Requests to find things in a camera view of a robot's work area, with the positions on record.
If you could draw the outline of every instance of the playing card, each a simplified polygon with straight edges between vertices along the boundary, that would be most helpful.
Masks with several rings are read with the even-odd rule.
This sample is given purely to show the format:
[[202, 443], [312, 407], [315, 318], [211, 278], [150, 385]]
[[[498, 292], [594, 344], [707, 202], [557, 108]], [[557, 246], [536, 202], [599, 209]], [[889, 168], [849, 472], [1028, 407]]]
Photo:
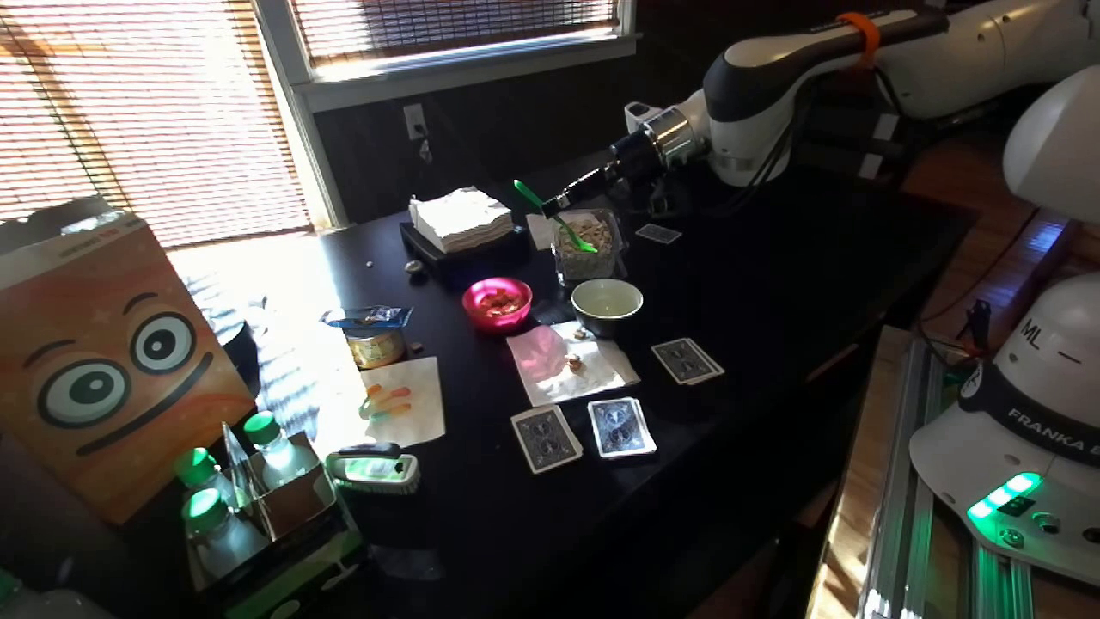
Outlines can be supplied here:
[[678, 385], [699, 385], [716, 376], [724, 376], [724, 370], [710, 354], [705, 354], [690, 338], [662, 342], [650, 352]]
[[552, 472], [582, 457], [582, 440], [559, 407], [541, 407], [511, 418], [511, 432], [532, 476]]
[[678, 237], [684, 237], [679, 231], [673, 227], [661, 227], [661, 224], [642, 224], [641, 231], [634, 231], [635, 237], [645, 237], [652, 246], [673, 246]]
[[592, 437], [599, 457], [634, 457], [652, 453], [655, 443], [650, 437], [641, 399], [592, 399], [587, 404]]

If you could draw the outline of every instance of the green light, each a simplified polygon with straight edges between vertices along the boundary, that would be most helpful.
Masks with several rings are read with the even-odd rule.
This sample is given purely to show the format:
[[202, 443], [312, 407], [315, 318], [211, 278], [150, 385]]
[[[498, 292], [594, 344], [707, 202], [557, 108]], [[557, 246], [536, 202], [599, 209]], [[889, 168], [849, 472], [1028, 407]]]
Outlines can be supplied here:
[[992, 506], [989, 503], [973, 503], [971, 520], [985, 520], [985, 515], [992, 515]]
[[184, 520], [202, 520], [218, 506], [218, 490], [198, 490], [184, 503]]
[[1013, 491], [1008, 491], [1005, 487], [985, 495], [985, 503], [992, 503], [992, 506], [1005, 506], [1012, 499], [1013, 499]]
[[1018, 495], [1028, 495], [1042, 487], [1042, 476], [1039, 472], [1022, 472], [1013, 476], [1012, 483], [1005, 483], [1001, 490], [992, 490], [985, 499], [973, 503], [965, 508], [971, 520], [985, 520], [992, 515], [1001, 506], [1008, 506], [1012, 499]]
[[1012, 490], [1013, 495], [1023, 495], [1023, 491], [1032, 491], [1032, 490], [1039, 490], [1042, 487], [1042, 476], [1039, 472], [1022, 472], [1022, 476], [1013, 476], [1005, 490]]

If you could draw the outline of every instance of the cup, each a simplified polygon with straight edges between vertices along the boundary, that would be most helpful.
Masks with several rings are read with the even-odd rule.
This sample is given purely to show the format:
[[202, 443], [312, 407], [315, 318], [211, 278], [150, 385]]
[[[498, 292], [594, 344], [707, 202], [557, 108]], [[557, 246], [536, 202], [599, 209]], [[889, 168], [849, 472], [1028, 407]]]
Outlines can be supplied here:
[[408, 308], [367, 304], [361, 310], [327, 310], [319, 319], [339, 326], [353, 366], [370, 373], [404, 358], [408, 312]]
[[613, 278], [620, 269], [620, 217], [613, 209], [563, 209], [559, 219], [594, 252], [582, 252], [563, 224], [552, 224], [551, 256], [557, 282], [572, 292], [586, 278]]

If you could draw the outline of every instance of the wall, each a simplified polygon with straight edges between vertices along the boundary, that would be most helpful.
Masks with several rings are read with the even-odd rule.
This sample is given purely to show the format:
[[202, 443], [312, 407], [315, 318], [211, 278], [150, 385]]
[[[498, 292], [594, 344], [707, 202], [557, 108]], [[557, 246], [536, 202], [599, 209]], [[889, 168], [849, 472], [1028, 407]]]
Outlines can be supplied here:
[[527, 175], [621, 136], [621, 104], [678, 104], [707, 64], [741, 36], [820, 23], [842, 0], [641, 0], [641, 56], [415, 97], [429, 124], [429, 161], [404, 137], [402, 104], [315, 115], [352, 219], [402, 209], [413, 193], [488, 186]]

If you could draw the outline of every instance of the window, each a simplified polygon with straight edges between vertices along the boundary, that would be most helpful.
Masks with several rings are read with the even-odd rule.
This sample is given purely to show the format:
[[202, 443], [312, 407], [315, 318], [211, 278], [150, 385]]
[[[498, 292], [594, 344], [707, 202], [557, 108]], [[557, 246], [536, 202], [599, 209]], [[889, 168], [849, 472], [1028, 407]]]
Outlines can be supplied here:
[[634, 52], [634, 0], [269, 0], [260, 12], [309, 112]]
[[100, 193], [164, 248], [312, 231], [278, 112], [250, 0], [0, 5], [3, 219]]

